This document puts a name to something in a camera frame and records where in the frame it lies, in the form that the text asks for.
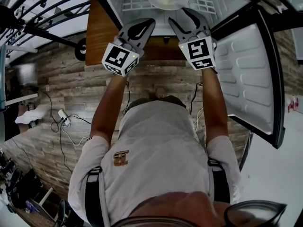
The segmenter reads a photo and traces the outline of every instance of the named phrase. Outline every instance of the backpack strap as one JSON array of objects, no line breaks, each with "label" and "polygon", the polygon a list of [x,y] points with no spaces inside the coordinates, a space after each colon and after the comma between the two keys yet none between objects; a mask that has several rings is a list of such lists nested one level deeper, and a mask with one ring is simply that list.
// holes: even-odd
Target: backpack strap
[{"label": "backpack strap", "polygon": [[100,166],[90,170],[85,189],[86,218],[93,227],[105,227],[99,193],[99,176],[102,172]]},{"label": "backpack strap", "polygon": [[230,203],[230,188],[224,168],[219,161],[212,158],[209,158],[207,163],[213,173],[214,201]]}]

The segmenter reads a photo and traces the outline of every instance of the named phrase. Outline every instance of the black wheel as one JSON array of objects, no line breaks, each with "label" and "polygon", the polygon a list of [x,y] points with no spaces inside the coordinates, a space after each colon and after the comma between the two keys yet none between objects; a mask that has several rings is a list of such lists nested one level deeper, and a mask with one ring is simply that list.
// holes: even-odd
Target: black wheel
[{"label": "black wheel", "polygon": [[[81,39],[79,42],[78,42],[78,46],[81,48],[81,47],[84,47],[86,48],[86,38],[84,39]],[[83,50],[83,49],[75,49],[75,56],[76,58],[79,60],[79,61],[85,61],[85,55],[86,55],[86,49]]]}]

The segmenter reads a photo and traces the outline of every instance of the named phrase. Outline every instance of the wooden desk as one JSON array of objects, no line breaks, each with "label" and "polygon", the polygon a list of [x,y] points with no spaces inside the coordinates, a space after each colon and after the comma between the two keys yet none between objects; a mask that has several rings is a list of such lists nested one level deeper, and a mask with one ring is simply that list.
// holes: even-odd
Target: wooden desk
[{"label": "wooden desk", "polygon": [[[118,29],[97,0],[91,0],[86,34],[86,64],[101,64],[108,43],[118,34]],[[151,37],[146,44],[142,60],[186,60],[178,47],[177,37],[165,44],[163,37]]]}]

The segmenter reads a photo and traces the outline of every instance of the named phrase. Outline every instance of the power strip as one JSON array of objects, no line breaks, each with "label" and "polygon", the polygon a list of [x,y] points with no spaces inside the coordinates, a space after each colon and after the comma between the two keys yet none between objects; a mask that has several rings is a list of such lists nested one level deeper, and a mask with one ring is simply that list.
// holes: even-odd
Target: power strip
[{"label": "power strip", "polygon": [[62,119],[62,118],[63,118],[63,120],[66,119],[66,120],[64,121],[64,123],[65,123],[66,126],[71,124],[70,119],[67,118],[67,115],[66,115],[66,113],[65,113],[65,111],[64,111],[63,109],[60,109],[60,110],[59,110],[58,115],[60,116],[60,119]]}]

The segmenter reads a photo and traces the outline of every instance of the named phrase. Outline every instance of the white cable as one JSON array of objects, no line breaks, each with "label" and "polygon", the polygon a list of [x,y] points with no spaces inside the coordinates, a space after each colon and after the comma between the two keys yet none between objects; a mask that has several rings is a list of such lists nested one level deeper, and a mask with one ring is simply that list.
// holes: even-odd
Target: white cable
[{"label": "white cable", "polygon": [[81,142],[83,141],[83,139],[87,139],[87,140],[88,140],[88,137],[84,136],[84,137],[80,140],[79,144],[76,145],[76,144],[74,143],[74,141],[72,141],[72,139],[70,138],[69,134],[68,134],[66,131],[64,131],[64,129],[63,129],[63,127],[69,128],[70,126],[71,126],[71,124],[69,124],[68,126],[62,125],[62,126],[61,126],[61,129],[62,129],[62,131],[63,131],[64,133],[67,134],[68,138],[71,140],[71,142],[72,142],[72,144],[73,144],[74,146],[79,146],[79,145],[81,144]]},{"label": "white cable", "polygon": [[201,115],[199,116],[199,113],[200,113],[201,110],[203,110],[203,108],[201,108],[201,109],[198,111],[198,113],[197,113],[197,120],[194,122],[194,124],[197,123],[195,132],[197,132],[197,130],[198,130],[199,119],[200,119],[200,118],[202,117],[202,115],[204,114],[204,111],[202,111]]}]

